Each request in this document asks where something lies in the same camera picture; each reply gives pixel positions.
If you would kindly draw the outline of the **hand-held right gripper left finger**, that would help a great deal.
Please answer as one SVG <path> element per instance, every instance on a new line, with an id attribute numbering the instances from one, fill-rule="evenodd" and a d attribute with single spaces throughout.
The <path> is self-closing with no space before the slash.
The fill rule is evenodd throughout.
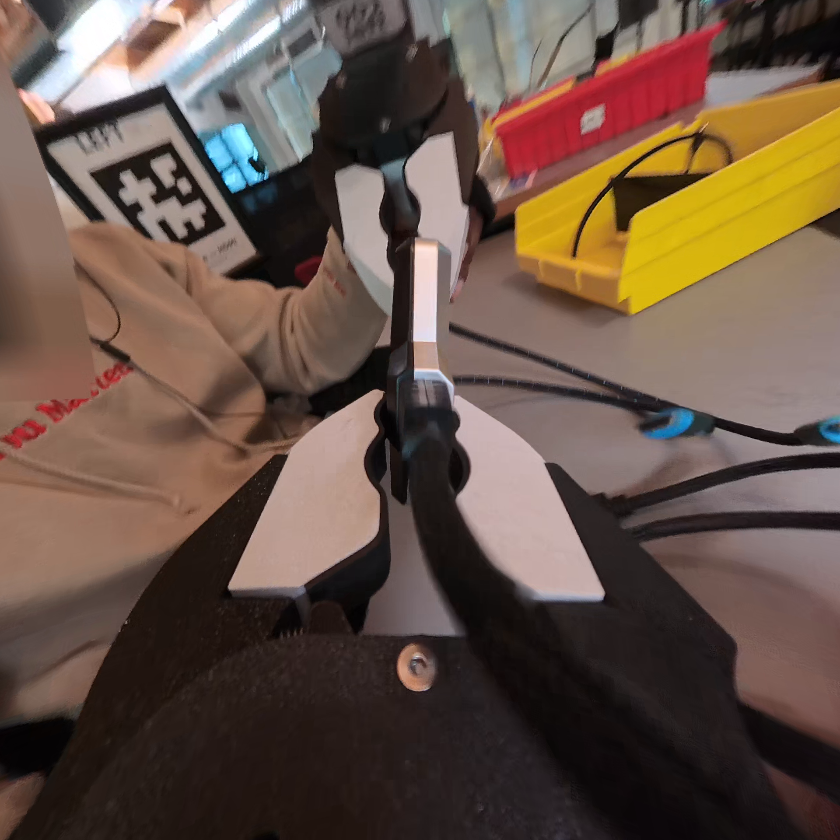
<path id="1" fill-rule="evenodd" d="M 287 598 L 304 616 L 333 602 L 351 625 L 364 625 L 389 575 L 384 401 L 370 391 L 294 444 L 228 583 L 231 596 Z"/>

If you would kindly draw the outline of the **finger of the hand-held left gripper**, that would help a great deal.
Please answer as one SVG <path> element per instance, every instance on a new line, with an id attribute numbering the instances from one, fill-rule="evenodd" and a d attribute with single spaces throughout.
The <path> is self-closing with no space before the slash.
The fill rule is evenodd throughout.
<path id="1" fill-rule="evenodd" d="M 462 196 L 455 137 L 436 134 L 408 159 L 405 179 L 419 207 L 417 232 L 450 255 L 449 289 L 456 290 L 467 248 L 469 209 Z"/>
<path id="2" fill-rule="evenodd" d="M 343 252 L 373 301 L 392 315 L 394 274 L 388 257 L 388 237 L 382 226 L 385 198 L 382 173 L 360 164 L 335 173 Z"/>

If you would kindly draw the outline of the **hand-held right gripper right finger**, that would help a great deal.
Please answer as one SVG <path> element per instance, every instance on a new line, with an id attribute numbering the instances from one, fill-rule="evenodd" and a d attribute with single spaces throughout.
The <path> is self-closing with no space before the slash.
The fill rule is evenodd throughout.
<path id="1" fill-rule="evenodd" d="M 483 554 L 534 602 L 602 602 L 603 585 L 546 462 L 463 397 L 456 442 L 467 456 L 456 505 Z"/>

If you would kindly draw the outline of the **silver port adapter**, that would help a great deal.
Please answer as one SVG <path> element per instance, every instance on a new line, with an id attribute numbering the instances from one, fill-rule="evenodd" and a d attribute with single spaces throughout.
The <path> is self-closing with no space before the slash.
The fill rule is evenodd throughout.
<path id="1" fill-rule="evenodd" d="M 393 261 L 391 352 L 385 388 L 391 493 L 405 505 L 410 460 L 429 423 L 454 425 L 455 385 L 448 373 L 451 255 L 437 240 L 410 237 Z"/>

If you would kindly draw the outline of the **red plastic bin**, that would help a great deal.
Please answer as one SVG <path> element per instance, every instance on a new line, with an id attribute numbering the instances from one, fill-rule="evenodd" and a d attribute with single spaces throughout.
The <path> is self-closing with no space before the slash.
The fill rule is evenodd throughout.
<path id="1" fill-rule="evenodd" d="M 489 127 L 507 175 L 530 175 L 702 100 L 711 44 L 726 26 L 604 62 L 593 77 L 570 77 L 500 110 Z"/>

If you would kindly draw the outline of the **person's left forearm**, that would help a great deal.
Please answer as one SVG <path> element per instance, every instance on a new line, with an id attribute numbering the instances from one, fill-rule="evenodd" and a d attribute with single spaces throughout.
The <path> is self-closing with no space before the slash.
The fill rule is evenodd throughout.
<path id="1" fill-rule="evenodd" d="M 210 270 L 183 245 L 145 238 L 129 227 L 95 223 L 70 232 L 79 270 L 107 292 L 125 317 L 173 340 L 208 325 L 270 392 L 309 396 L 356 372 L 375 349 L 386 315 L 345 255 L 331 227 L 316 276 L 304 288 L 233 280 Z"/>

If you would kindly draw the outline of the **person's left hand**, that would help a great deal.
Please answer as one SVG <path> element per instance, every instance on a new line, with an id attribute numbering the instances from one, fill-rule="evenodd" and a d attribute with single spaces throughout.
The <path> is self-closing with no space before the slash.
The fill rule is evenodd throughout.
<path id="1" fill-rule="evenodd" d="M 458 268 L 458 278 L 451 292 L 450 301 L 456 300 L 462 291 L 469 270 L 474 261 L 482 235 L 496 219 L 497 206 L 490 194 L 486 180 L 479 172 L 480 148 L 479 129 L 476 111 L 469 103 L 466 89 L 462 82 L 457 82 L 456 90 L 463 95 L 465 104 L 458 106 L 457 129 L 455 132 L 456 150 L 458 153 L 459 172 L 470 175 L 469 193 L 465 194 L 465 204 L 468 208 L 468 227 L 465 235 L 464 253 Z"/>

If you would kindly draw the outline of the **person's beige hoodie torso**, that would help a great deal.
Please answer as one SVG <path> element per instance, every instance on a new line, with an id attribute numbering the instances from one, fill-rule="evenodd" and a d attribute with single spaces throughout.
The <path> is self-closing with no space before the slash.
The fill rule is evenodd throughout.
<path id="1" fill-rule="evenodd" d="M 2 403 L 2 725 L 77 709 L 162 564 L 318 422 L 318 392 L 268 391 L 196 318 L 163 339 L 74 260 L 88 392 Z"/>

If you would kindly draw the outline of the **black framed printed tag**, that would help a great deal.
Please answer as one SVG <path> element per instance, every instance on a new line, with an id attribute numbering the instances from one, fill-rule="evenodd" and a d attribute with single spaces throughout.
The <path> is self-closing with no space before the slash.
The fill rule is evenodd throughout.
<path id="1" fill-rule="evenodd" d="M 182 245 L 232 277 L 260 259 L 231 192 L 167 86 L 35 131 L 51 179 L 90 222 Z"/>

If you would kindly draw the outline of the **yellow plastic bin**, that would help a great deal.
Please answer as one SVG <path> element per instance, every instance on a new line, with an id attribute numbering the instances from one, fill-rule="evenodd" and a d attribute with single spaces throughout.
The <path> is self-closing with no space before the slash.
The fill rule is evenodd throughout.
<path id="1" fill-rule="evenodd" d="M 519 267 L 637 314 L 838 209 L 839 82 L 700 112 L 520 205 Z"/>

